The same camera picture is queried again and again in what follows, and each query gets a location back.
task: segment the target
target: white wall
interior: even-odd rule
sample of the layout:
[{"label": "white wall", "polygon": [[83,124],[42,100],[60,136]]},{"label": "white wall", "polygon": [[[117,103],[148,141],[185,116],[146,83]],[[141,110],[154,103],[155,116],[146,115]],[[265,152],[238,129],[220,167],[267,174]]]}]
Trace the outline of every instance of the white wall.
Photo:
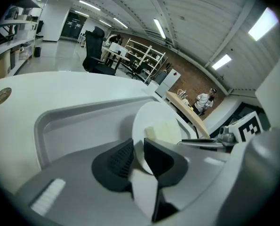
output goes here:
[{"label": "white wall", "polygon": [[71,6],[71,0],[48,0],[40,16],[44,25],[39,35],[43,35],[44,40],[59,40]]},{"label": "white wall", "polygon": [[105,33],[104,37],[105,37],[105,38],[106,38],[106,37],[109,35],[109,33],[111,32],[111,28],[110,28],[110,27],[106,27],[106,26],[104,26],[102,23],[98,23],[98,22],[96,22],[95,20],[93,20],[93,19],[91,19],[91,18],[89,17],[89,18],[87,18],[87,20],[85,21],[85,23],[84,23],[84,25],[83,25],[83,27],[82,27],[80,33],[85,33],[86,30],[92,32],[92,31],[95,29],[95,26],[101,28],[101,29],[104,31],[104,33]]},{"label": "white wall", "polygon": [[272,127],[280,128],[280,59],[256,91]]},{"label": "white wall", "polygon": [[217,130],[236,111],[241,104],[240,96],[227,96],[212,113],[204,119],[204,124],[211,134]]}]

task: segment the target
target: white shelving unit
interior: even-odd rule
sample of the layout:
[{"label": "white shelving unit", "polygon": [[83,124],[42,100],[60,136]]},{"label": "white shelving unit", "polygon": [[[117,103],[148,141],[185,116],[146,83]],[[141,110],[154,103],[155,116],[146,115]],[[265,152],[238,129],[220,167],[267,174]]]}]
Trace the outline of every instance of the white shelving unit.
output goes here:
[{"label": "white shelving unit", "polygon": [[[131,53],[130,51],[128,51],[129,54],[131,54],[132,56],[134,56],[134,57],[136,57],[137,59],[140,60],[139,65],[140,65],[142,62],[144,62],[145,60],[147,60],[147,59],[151,59],[152,61],[156,62],[156,64],[155,64],[154,66],[148,64],[148,65],[152,68],[152,70],[151,70],[150,72],[147,71],[147,70],[143,70],[143,71],[147,74],[147,77],[146,77],[146,78],[143,78],[141,75],[138,74],[138,76],[139,76],[141,79],[144,80],[144,83],[148,82],[148,79],[151,77],[153,71],[157,72],[158,69],[160,69],[160,67],[161,67],[161,65],[162,65],[162,60],[165,59],[165,58],[164,58],[165,53],[161,53],[161,52],[159,52],[159,51],[153,49],[152,46],[149,46],[149,47],[148,47],[148,46],[146,46],[146,45],[144,45],[144,44],[141,44],[141,43],[139,43],[139,42],[133,41],[133,40],[131,40],[130,38],[129,38],[128,42],[126,43],[125,48],[131,49],[132,52],[135,52],[135,51],[136,51],[136,52],[138,52],[138,53],[143,54],[143,57],[140,58],[140,57],[136,56],[135,54]],[[160,58],[157,59],[156,57],[151,56],[151,55],[153,55],[153,54],[159,55]]]},{"label": "white shelving unit", "polygon": [[[12,5],[20,7],[20,8],[24,8],[24,11],[25,11],[26,8],[41,8],[41,9],[43,9],[43,7],[37,2],[37,0],[17,0]],[[37,22],[35,22],[35,21],[27,21],[27,20],[4,19],[4,17],[3,17],[2,20],[0,21],[0,27],[30,24],[32,26],[32,30],[35,30],[35,33],[34,33],[34,36],[32,38],[21,39],[21,40],[14,39],[12,41],[0,44],[0,54],[6,52],[9,49],[12,49],[15,46],[19,46],[21,44],[24,44],[24,43],[30,42],[30,41],[33,41],[33,48],[34,48],[37,24],[39,22],[39,19],[40,19],[40,16],[39,16]],[[18,64],[15,65],[15,67],[10,71],[9,74],[6,75],[6,77],[13,76],[17,72],[17,70],[24,64],[24,62],[27,59],[19,60]]]}]

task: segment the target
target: fluorescent light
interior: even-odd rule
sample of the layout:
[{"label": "fluorescent light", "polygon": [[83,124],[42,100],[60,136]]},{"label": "fluorescent light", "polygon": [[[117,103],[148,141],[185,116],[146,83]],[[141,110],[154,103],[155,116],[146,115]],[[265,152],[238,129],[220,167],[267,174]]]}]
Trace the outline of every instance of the fluorescent light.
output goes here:
[{"label": "fluorescent light", "polygon": [[84,1],[79,1],[79,2],[81,2],[81,3],[83,3],[83,4],[85,4],[85,5],[88,5],[88,6],[90,6],[90,7],[92,7],[92,8],[94,8],[94,9],[97,9],[97,10],[101,10],[101,9],[99,9],[99,8],[97,8],[97,7],[95,7],[95,6],[93,6],[93,5],[91,5],[91,4],[89,4],[89,3],[87,3],[87,2],[84,2]]},{"label": "fluorescent light", "polygon": [[278,23],[278,19],[273,11],[269,8],[263,12],[261,17],[255,23],[255,25],[248,32],[256,41],[262,38],[272,27]]},{"label": "fluorescent light", "polygon": [[104,21],[102,21],[102,20],[99,20],[101,23],[104,23],[104,24],[106,24],[107,26],[110,26],[109,24],[107,24],[106,22],[104,22]]},{"label": "fluorescent light", "polygon": [[114,17],[113,19],[116,20],[118,23],[122,24],[125,28],[128,28],[125,24],[123,24],[121,21],[119,21],[119,20],[116,19],[115,17]]},{"label": "fluorescent light", "polygon": [[158,27],[158,29],[159,29],[159,32],[160,32],[160,34],[161,34],[161,36],[162,36],[162,38],[165,39],[166,36],[165,36],[164,31],[163,31],[163,29],[162,29],[162,27],[161,27],[161,25],[160,25],[160,22],[158,21],[158,19],[154,19],[154,22],[155,22],[155,24],[157,25],[157,27]]},{"label": "fluorescent light", "polygon": [[84,15],[84,16],[86,16],[86,17],[89,17],[89,15],[87,15],[87,14],[85,14],[85,13],[81,13],[81,12],[79,12],[79,11],[75,11],[75,13],[79,13],[79,14],[82,14],[82,15]]},{"label": "fluorescent light", "polygon": [[220,60],[218,60],[213,66],[213,69],[219,69],[221,66],[224,66],[226,63],[230,62],[232,59],[228,56],[225,55],[223,56]]}]

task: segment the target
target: wooden desk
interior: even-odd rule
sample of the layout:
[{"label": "wooden desk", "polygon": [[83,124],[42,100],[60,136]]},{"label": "wooden desk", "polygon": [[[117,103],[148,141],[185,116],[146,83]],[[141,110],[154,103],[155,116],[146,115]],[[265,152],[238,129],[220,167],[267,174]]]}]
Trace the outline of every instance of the wooden desk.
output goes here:
[{"label": "wooden desk", "polygon": [[166,97],[189,119],[189,121],[191,121],[191,123],[196,127],[197,130],[200,131],[200,133],[205,138],[210,138],[208,130],[205,127],[205,124],[202,122],[201,118],[195,112],[190,110],[190,108],[182,102],[181,98],[177,94],[167,91]]},{"label": "wooden desk", "polygon": [[104,49],[104,50],[106,50],[106,51],[108,52],[108,56],[107,56],[107,59],[106,59],[106,61],[105,61],[105,64],[107,64],[107,60],[109,59],[109,57],[110,57],[111,54],[113,54],[114,57],[115,57],[115,56],[118,56],[118,57],[119,57],[119,60],[118,60],[118,62],[117,62],[117,64],[116,64],[116,67],[115,67],[115,70],[117,70],[117,68],[119,67],[119,65],[120,65],[122,59],[124,59],[124,60],[126,60],[126,61],[130,61],[129,58],[126,58],[126,57],[124,57],[124,56],[122,56],[122,55],[118,55],[116,52],[111,51],[109,48],[104,48],[104,47],[102,47],[102,49]]}]

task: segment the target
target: trash bin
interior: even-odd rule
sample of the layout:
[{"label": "trash bin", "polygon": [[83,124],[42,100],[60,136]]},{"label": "trash bin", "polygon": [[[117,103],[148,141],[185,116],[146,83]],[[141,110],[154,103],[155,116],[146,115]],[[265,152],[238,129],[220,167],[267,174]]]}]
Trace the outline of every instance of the trash bin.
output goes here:
[{"label": "trash bin", "polygon": [[34,57],[40,57],[41,47],[36,47],[34,50]]}]

